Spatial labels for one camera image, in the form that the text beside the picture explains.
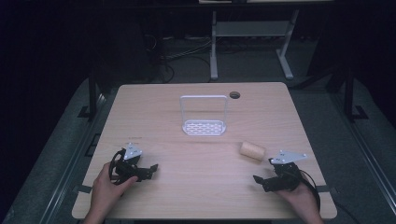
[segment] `cylindrical block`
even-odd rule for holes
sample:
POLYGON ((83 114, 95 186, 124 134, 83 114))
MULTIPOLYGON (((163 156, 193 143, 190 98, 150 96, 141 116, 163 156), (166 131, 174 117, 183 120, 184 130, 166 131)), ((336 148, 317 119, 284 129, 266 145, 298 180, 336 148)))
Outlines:
POLYGON ((265 155, 265 147, 259 147, 249 142, 243 142, 239 149, 239 153, 258 161, 262 161, 265 155))

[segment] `wrist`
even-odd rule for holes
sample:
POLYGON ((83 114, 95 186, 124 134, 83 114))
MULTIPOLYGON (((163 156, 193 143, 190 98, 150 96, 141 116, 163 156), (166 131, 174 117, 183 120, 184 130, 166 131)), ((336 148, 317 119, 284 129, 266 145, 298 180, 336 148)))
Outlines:
POLYGON ((306 212, 301 210, 296 210, 297 215, 306 224, 323 224, 323 219, 318 211, 306 212))
POLYGON ((87 216, 85 216, 84 224, 102 224, 105 218, 103 214, 94 212, 90 209, 87 216))

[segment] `table top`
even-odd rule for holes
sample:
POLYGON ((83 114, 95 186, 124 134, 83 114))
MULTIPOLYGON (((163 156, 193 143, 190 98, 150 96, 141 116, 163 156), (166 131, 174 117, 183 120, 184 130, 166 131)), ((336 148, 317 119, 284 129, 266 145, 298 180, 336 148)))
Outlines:
MULTIPOLYGON (((279 150, 307 154, 295 162, 318 186, 326 185, 304 127, 283 83, 150 84, 121 86, 83 181, 92 186, 103 164, 133 143, 143 150, 139 167, 159 164, 151 180, 135 183, 108 215, 131 219, 279 219, 295 214, 253 175, 275 176, 268 159, 279 150), (190 136, 182 131, 182 95, 226 95, 226 131, 190 136), (239 154, 242 142, 266 148, 264 161, 239 154)), ((321 192, 321 215, 337 212, 321 192)), ((84 218, 91 194, 80 192, 73 217, 84 218)))

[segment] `white basket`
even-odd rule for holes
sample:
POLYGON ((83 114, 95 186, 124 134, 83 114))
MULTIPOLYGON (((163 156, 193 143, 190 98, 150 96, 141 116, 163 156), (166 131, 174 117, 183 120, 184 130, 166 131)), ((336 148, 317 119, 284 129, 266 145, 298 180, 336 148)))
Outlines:
POLYGON ((228 98, 225 95, 183 95, 180 97, 181 117, 183 120, 182 129, 188 135, 200 136, 216 136, 225 132, 225 119, 227 116, 228 98), (222 119, 186 119, 186 110, 184 101, 197 98, 220 98, 224 100, 223 111, 221 111, 222 119))

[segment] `hand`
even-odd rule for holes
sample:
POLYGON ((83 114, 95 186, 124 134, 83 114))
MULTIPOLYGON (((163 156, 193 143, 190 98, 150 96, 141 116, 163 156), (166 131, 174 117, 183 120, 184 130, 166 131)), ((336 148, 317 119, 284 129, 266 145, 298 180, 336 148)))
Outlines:
POLYGON ((137 180, 137 176, 133 176, 120 185, 114 185, 108 174, 109 166, 110 163, 106 163, 93 181, 91 208, 84 224, 102 223, 120 196, 137 180))
POLYGON ((285 199, 294 211, 297 213, 300 219, 307 224, 322 224, 323 219, 320 217, 320 213, 317 206, 317 201, 311 190, 307 185, 300 182, 297 189, 293 191, 279 190, 275 191, 275 194, 285 199))

